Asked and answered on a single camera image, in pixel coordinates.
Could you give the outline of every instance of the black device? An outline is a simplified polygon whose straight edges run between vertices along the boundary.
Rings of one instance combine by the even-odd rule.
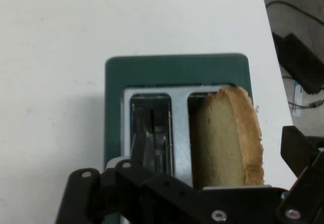
[[[103,173],[87,168],[67,182],[56,224],[101,223],[120,213],[131,223],[323,224],[324,139],[282,130],[281,156],[298,177],[287,191],[270,186],[195,190],[135,160]]]
[[[272,33],[279,63],[308,94],[324,88],[324,64],[292,33],[284,38]]]

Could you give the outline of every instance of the white surface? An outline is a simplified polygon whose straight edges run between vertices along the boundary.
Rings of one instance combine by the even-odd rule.
[[[265,181],[292,120],[263,0],[0,0],[0,222],[53,223],[71,171],[103,169],[104,64],[240,52],[250,62]]]

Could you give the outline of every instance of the screw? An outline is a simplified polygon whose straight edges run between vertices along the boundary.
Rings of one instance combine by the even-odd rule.
[[[286,210],[286,217],[291,220],[299,220],[301,218],[301,214],[298,210],[288,209]]]
[[[89,172],[89,171],[84,172],[81,176],[82,177],[90,177],[91,176],[91,172]]]
[[[125,162],[125,163],[123,163],[123,167],[124,168],[131,167],[131,164],[129,162]]]
[[[227,215],[222,210],[214,210],[212,213],[212,219],[215,221],[226,221]]]
[[[288,195],[288,192],[287,191],[282,192],[281,193],[281,199],[285,199],[287,197],[287,195]]]

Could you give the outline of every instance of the electrical cord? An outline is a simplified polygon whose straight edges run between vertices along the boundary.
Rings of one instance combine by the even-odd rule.
[[[298,105],[298,104],[292,103],[290,101],[288,102],[288,104],[297,107],[297,109],[310,109],[310,108],[317,108],[317,107],[323,105],[324,99],[311,102],[310,104],[308,104],[306,106]]]
[[[290,4],[290,3],[286,2],[286,1],[282,1],[282,0],[274,0],[274,1],[269,2],[265,7],[266,7],[266,8],[269,8],[271,5],[274,5],[274,4],[287,5],[287,6],[289,6],[290,8],[299,11],[300,13],[306,15],[308,18],[310,18],[310,19],[316,21],[317,23],[319,23],[320,25],[324,26],[324,21],[318,19],[316,16],[313,16],[312,14],[309,14],[309,13],[307,13],[306,11],[304,11],[304,10],[298,8],[297,6],[292,5],[292,4]]]

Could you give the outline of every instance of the bread slice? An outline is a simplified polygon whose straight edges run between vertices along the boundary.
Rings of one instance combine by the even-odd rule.
[[[195,188],[263,184],[261,130],[246,90],[209,94],[190,131]]]

